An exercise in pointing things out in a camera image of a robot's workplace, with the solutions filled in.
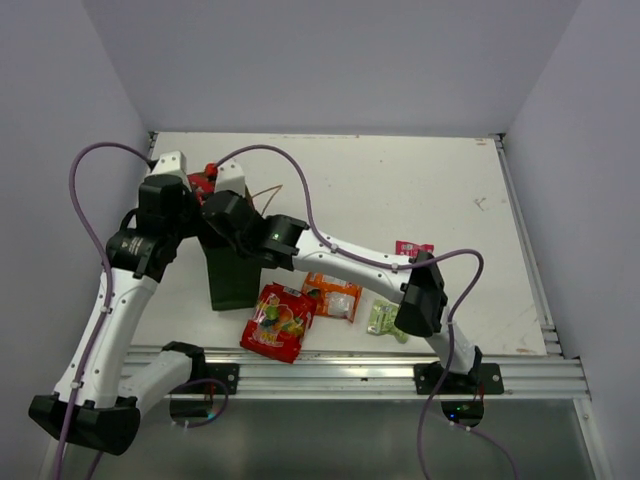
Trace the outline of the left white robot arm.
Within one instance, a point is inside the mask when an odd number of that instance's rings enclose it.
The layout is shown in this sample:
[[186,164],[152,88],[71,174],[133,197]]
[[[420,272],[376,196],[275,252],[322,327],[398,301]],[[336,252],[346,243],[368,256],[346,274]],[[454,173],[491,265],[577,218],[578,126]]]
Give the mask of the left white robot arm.
[[140,185],[136,225],[122,226],[107,243],[110,269],[72,361],[52,393],[35,396],[29,407],[30,418],[55,439],[121,455],[166,394],[179,386],[197,392],[207,383],[203,349],[177,341],[131,378],[121,378],[139,320],[198,210],[183,173],[152,174]]

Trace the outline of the large red candy bag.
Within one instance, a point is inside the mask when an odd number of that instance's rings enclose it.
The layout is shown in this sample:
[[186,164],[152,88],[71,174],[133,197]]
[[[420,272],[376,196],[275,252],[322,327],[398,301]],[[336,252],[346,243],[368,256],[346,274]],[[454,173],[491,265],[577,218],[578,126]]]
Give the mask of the large red candy bag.
[[215,177],[209,177],[205,173],[192,173],[187,178],[196,200],[203,205],[214,194]]

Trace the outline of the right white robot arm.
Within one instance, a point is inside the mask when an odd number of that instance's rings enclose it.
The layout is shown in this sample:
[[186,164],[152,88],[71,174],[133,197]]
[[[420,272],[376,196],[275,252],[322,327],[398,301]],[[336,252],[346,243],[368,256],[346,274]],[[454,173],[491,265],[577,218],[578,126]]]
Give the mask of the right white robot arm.
[[236,254],[264,269],[328,275],[397,304],[395,326],[427,342],[451,389],[464,393],[480,382],[482,353],[453,320],[455,308],[433,254],[411,258],[340,242],[299,219],[263,217],[232,191],[212,194],[201,215]]

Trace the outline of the green paper bag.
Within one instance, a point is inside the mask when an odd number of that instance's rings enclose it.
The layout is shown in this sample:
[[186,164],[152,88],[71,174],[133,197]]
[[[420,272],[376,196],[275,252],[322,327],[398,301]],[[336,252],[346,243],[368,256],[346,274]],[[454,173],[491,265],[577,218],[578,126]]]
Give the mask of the green paper bag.
[[260,293],[261,268],[240,258],[207,224],[196,233],[205,255],[208,291],[213,311],[252,307]]

